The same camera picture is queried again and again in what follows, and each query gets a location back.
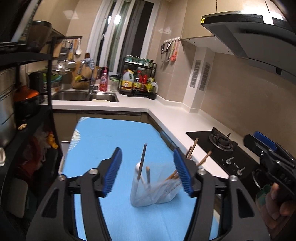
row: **stove knob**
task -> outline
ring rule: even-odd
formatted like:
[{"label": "stove knob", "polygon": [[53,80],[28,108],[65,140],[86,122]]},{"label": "stove knob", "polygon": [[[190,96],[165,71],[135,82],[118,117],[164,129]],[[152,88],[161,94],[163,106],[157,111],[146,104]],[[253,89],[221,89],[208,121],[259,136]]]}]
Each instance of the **stove knob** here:
[{"label": "stove knob", "polygon": [[244,168],[242,168],[242,169],[240,169],[240,170],[238,170],[237,171],[237,174],[239,175],[239,176],[241,176],[242,175],[242,171],[245,169],[245,167]]},{"label": "stove knob", "polygon": [[226,164],[227,165],[230,165],[231,164],[231,160],[233,159],[234,157],[231,157],[231,158],[229,158],[229,159],[227,159],[225,162],[226,162]]}]

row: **blue tablecloth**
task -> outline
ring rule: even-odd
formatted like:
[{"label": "blue tablecloth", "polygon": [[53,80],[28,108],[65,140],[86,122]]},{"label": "blue tablecloth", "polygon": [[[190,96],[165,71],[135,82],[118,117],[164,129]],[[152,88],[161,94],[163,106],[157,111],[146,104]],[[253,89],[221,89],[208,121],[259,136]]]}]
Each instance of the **blue tablecloth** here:
[{"label": "blue tablecloth", "polygon": [[[63,173],[67,177],[83,175],[110,158],[116,147],[123,159],[112,192],[100,198],[103,215],[113,241],[181,241],[186,234],[195,198],[181,190],[168,203],[135,208],[129,196],[135,165],[147,143],[145,163],[173,163],[173,152],[149,124],[82,117],[73,134]],[[78,235],[86,239],[80,195],[75,196]],[[210,239],[217,236],[218,223],[213,218]]]}]

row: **white countertop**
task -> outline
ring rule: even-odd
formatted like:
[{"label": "white countertop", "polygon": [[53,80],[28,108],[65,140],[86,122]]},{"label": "white countertop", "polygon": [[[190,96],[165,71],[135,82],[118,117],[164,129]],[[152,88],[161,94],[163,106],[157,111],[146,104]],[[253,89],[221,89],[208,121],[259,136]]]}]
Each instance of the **white countertop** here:
[{"label": "white countertop", "polygon": [[[243,144],[243,137],[227,128],[207,113],[200,110],[198,113],[189,113],[182,107],[168,106],[162,104],[161,97],[155,100],[139,97],[127,97],[116,92],[119,102],[93,102],[93,101],[52,101],[53,109],[56,110],[99,110],[99,111],[129,111],[146,112],[164,130],[171,140],[181,149],[183,153],[193,145],[193,140],[187,136],[188,131],[209,131],[216,127],[224,134],[231,133],[231,140],[238,143],[257,162],[259,158],[248,150]],[[195,147],[192,156],[199,162],[206,155],[205,151],[198,146]],[[202,165],[213,176],[227,178],[228,175],[211,157]]]}]

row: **double sink basin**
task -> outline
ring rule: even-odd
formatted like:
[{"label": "double sink basin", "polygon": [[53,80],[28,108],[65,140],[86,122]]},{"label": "double sink basin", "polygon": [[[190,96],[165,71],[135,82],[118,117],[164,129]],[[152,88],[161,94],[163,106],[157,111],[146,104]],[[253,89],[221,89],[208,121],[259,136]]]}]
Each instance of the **double sink basin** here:
[{"label": "double sink basin", "polygon": [[83,91],[60,91],[52,96],[52,100],[74,100],[74,101],[92,101],[107,100],[110,102],[119,102],[115,93],[93,92],[92,94]]}]

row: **gas stove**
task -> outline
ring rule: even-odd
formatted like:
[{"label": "gas stove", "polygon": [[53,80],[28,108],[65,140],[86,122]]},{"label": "gas stove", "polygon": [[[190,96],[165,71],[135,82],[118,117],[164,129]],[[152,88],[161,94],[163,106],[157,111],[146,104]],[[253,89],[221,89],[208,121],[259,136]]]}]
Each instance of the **gas stove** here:
[{"label": "gas stove", "polygon": [[197,144],[208,153],[210,157],[230,176],[237,176],[245,188],[255,199],[258,191],[269,183],[262,170],[252,157],[250,157],[238,144],[232,141],[231,133],[224,135],[215,127],[211,131],[186,132]]}]

